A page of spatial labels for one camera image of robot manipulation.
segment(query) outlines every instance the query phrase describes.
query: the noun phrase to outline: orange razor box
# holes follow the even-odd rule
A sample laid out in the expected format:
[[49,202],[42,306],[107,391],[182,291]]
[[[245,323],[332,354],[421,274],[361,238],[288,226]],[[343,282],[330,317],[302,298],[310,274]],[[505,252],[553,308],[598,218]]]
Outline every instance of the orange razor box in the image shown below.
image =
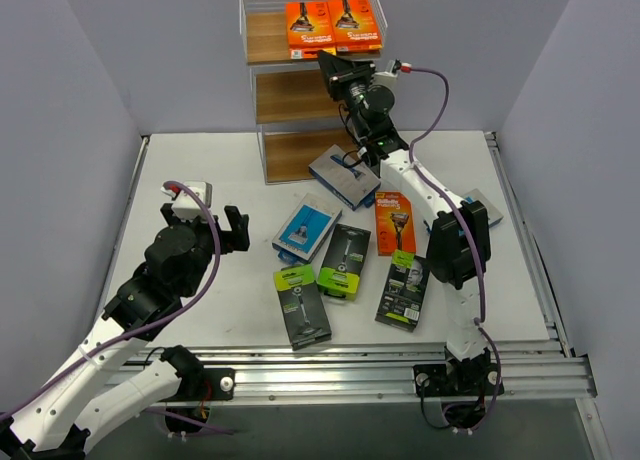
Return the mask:
[[399,192],[376,192],[378,255],[416,253],[411,203]]
[[336,53],[326,2],[287,3],[287,41],[293,60],[317,58],[318,51]]
[[377,51],[382,36],[369,0],[329,0],[338,53]]

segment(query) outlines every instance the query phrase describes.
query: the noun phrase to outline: gray floor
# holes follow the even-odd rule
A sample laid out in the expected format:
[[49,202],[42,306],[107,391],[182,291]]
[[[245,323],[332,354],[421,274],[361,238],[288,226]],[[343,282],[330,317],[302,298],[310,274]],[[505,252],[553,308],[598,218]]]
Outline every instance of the gray floor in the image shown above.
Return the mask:
[[212,423],[233,437],[169,441],[142,415],[103,440],[88,460],[211,458],[592,459],[573,401],[501,402],[471,438],[430,430],[418,404],[219,407]]

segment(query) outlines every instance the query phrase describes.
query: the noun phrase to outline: white table surface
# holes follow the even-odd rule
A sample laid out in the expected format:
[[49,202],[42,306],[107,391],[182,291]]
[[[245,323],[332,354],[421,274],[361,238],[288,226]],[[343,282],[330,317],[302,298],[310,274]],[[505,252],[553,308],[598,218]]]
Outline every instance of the white table surface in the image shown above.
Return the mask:
[[[410,140],[417,132],[403,132]],[[417,157],[452,191],[479,188],[504,214],[491,229],[492,258],[485,276],[486,327],[496,341],[548,340],[549,336],[516,237],[506,201],[481,132],[435,132],[416,149]],[[373,208],[353,212],[317,181],[265,185],[255,133],[153,135],[142,167],[130,216],[117,255],[107,300],[143,261],[144,250],[164,228],[160,192],[166,180],[204,180],[214,186],[213,213],[227,229],[224,205],[249,214],[251,248],[222,257],[218,276],[200,303],[165,327],[153,346],[289,346],[273,272],[285,266],[271,246],[284,221],[308,192],[343,207],[341,223],[375,232]],[[383,190],[393,190],[388,185]],[[426,253],[428,235],[416,215],[418,252]],[[327,248],[313,261],[319,272]],[[375,234],[369,245],[362,282],[353,302],[325,299],[333,338],[324,346],[444,343],[447,319],[443,287],[429,280],[418,327],[413,333],[374,321],[390,257],[379,257]]]

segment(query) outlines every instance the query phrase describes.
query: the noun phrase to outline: shelf board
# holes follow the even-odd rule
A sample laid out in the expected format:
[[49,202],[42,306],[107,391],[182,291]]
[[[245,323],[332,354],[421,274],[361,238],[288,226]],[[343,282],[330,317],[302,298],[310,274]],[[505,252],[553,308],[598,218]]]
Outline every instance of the shelf board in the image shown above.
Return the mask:
[[345,152],[355,148],[351,138],[342,128],[265,135],[267,183],[313,178],[309,173],[309,164],[334,144]]
[[256,75],[257,123],[338,116],[338,104],[329,97],[320,70]]
[[[315,61],[315,59],[291,60],[287,43],[287,19],[284,12],[248,14],[246,35],[249,65]],[[380,52],[345,55],[345,58],[353,60],[378,57]]]

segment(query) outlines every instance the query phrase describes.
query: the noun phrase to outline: bolt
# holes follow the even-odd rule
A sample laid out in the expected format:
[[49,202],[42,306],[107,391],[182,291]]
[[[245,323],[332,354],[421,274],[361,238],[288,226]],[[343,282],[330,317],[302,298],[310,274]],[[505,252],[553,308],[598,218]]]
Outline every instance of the bolt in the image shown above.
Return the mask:
[[422,385],[424,383],[425,387],[429,386],[429,375],[427,375],[426,373],[419,373],[418,375],[416,375],[416,383],[418,385]]
[[224,377],[220,380],[220,390],[223,392],[230,392],[233,390],[233,379],[231,377]]

